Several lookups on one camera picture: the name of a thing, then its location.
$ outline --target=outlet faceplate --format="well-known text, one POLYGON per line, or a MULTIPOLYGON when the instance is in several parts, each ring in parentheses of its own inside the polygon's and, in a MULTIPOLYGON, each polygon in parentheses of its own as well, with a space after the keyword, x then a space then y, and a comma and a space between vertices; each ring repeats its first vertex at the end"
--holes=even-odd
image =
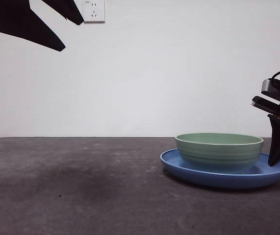
POLYGON ((105 0, 85 0, 83 18, 85 23, 105 22, 105 0))

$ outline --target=tabletop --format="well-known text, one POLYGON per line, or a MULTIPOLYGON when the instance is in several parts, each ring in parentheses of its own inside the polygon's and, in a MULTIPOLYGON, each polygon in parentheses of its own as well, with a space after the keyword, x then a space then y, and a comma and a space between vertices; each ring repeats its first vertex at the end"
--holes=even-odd
POLYGON ((186 183, 159 159, 175 147, 174 138, 0 138, 0 235, 280 235, 280 182, 186 183))

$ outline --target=blue plate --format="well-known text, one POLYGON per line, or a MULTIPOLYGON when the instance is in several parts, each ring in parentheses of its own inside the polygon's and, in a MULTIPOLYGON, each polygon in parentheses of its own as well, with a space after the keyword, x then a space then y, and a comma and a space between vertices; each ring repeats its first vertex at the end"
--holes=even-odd
POLYGON ((217 188, 259 188, 280 180, 280 161, 273 167, 268 166, 268 154, 261 153, 255 165, 243 174, 224 174, 193 169, 181 159, 177 149, 168 150, 160 155, 166 169, 183 180, 217 188))

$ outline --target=bowl rim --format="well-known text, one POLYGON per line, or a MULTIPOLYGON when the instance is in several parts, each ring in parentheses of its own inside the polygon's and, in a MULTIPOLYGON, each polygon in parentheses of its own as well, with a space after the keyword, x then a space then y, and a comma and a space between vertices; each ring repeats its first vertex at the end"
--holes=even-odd
POLYGON ((254 144, 261 144, 264 142, 264 139, 256 136, 249 136, 249 135, 242 135, 242 134, 236 134, 236 133, 221 133, 221 132, 197 132, 197 133, 185 133, 180 134, 175 137, 177 141, 185 142, 185 143, 194 143, 194 144, 204 144, 204 145, 219 145, 219 146, 242 146, 242 145, 254 145, 254 144), (227 135, 237 135, 237 136, 246 136, 246 137, 252 137, 257 138, 259 141, 252 142, 252 143, 202 143, 202 142, 194 142, 194 141, 185 141, 181 140, 178 137, 183 135, 192 135, 192 134, 227 134, 227 135))

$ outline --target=ribbed bowl surface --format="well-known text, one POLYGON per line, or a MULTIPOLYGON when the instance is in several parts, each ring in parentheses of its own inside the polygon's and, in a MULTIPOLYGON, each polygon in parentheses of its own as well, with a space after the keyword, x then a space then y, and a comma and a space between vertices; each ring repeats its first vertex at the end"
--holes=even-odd
POLYGON ((260 156, 263 139, 226 133, 195 133, 176 137, 182 159, 199 170, 241 173, 260 156))

